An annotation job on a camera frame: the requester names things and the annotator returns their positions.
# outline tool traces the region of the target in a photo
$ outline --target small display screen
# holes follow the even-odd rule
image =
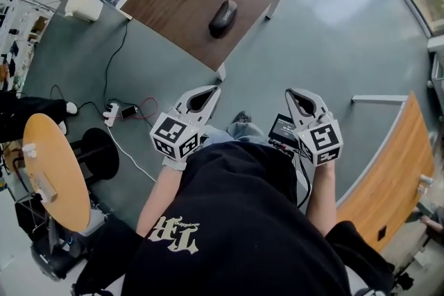
[[[128,117],[134,116],[136,115],[136,107],[135,106],[130,106],[128,108],[126,108],[125,110],[121,111],[122,114],[122,119],[127,119]]]
[[[269,137],[293,148],[298,148],[298,140],[293,135],[295,125],[291,118],[278,114],[269,133]]]

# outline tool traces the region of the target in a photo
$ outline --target smartphone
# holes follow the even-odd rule
[[[137,109],[135,106],[127,107],[126,109],[120,111],[122,115],[122,119],[127,119],[128,117],[134,116],[137,113]]]

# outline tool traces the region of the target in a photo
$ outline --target white cable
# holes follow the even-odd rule
[[[135,160],[133,159],[133,157],[131,157],[127,152],[125,152],[121,146],[119,146],[119,144],[116,142],[116,140],[114,139],[114,136],[112,136],[111,130],[109,128],[109,126],[106,126],[106,128],[108,129],[108,132],[110,133],[110,136],[112,138],[112,140],[114,141],[114,143],[117,145],[117,147],[119,147],[119,150],[122,151],[123,154],[129,156],[129,158],[133,161],[134,165],[137,167],[137,169],[139,169],[140,171],[143,171],[151,180],[153,180],[155,182],[155,179],[153,179],[153,177],[151,175],[149,175],[146,171],[144,171],[142,168],[140,168],[137,163],[135,162]]]

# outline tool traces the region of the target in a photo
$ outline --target white shoe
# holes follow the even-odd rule
[[[67,126],[65,125],[65,122],[62,121],[58,124],[58,127],[60,128],[60,131],[62,131],[63,134],[66,135],[67,131]]]
[[[67,102],[67,113],[71,115],[77,114],[77,106],[74,103]]]

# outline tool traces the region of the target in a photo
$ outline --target shoe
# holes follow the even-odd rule
[[[65,125],[65,122],[64,122],[64,121],[60,122],[60,123],[58,124],[58,127],[60,128],[60,131],[62,131],[62,133],[63,133],[64,135],[66,135],[66,133],[67,133],[68,131],[67,131],[67,126]]]
[[[233,120],[233,123],[235,122],[249,123],[251,122],[251,115],[248,115],[245,111],[240,111]]]
[[[74,103],[67,102],[67,113],[71,115],[77,114],[77,106]]]

